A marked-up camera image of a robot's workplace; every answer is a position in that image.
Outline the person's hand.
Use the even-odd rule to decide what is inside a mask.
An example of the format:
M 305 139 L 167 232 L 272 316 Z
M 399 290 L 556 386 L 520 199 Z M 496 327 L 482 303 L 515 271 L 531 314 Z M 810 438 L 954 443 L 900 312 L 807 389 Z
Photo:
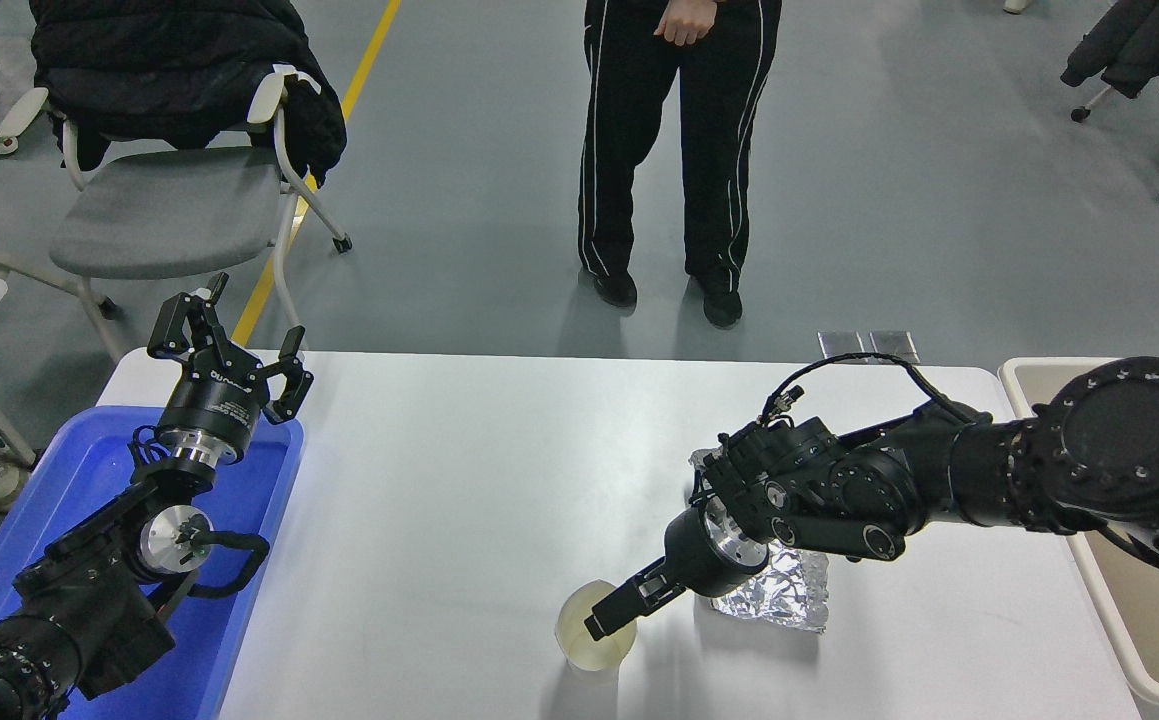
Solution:
M 719 3 L 708 0 L 666 1 L 653 36 L 676 48 L 697 44 L 715 27 Z

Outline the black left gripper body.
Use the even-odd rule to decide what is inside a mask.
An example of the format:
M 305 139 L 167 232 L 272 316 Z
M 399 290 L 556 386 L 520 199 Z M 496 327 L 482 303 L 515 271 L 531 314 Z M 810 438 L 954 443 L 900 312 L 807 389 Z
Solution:
M 214 361 L 183 364 L 166 410 L 156 424 L 156 438 L 172 445 L 169 434 L 201 430 L 229 448 L 247 448 L 260 409 L 267 403 L 267 381 L 258 377 L 260 363 Z

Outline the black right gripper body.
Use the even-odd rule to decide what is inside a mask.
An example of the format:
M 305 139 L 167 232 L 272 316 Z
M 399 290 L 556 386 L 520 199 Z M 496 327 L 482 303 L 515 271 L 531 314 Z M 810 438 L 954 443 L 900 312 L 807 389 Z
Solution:
M 663 550 L 666 574 L 698 596 L 716 598 L 739 587 L 739 566 L 721 555 L 702 507 L 688 507 L 670 521 Z

